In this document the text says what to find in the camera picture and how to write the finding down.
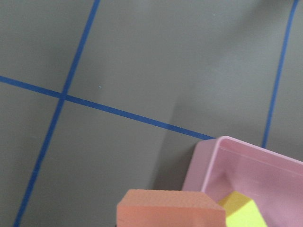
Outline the orange foam block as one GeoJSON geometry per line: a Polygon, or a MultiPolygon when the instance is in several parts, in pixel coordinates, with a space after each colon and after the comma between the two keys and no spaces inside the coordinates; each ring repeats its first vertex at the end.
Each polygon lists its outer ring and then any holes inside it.
{"type": "Polygon", "coordinates": [[[130,189],[116,208],[118,227],[224,227],[225,210],[203,192],[130,189]]]}

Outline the yellow foam block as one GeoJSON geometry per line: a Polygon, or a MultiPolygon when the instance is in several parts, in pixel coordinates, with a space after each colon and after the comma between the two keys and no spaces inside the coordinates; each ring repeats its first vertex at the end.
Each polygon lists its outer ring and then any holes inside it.
{"type": "Polygon", "coordinates": [[[225,209],[227,227],[267,227],[255,201],[238,191],[231,192],[218,204],[225,209]]]}

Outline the pink plastic bin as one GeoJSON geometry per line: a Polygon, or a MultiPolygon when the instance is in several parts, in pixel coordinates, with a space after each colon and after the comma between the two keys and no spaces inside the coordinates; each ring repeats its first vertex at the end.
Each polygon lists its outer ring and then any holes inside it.
{"type": "Polygon", "coordinates": [[[303,224],[302,162],[229,136],[196,144],[182,190],[215,201],[238,191],[254,200],[269,227],[303,224]]]}

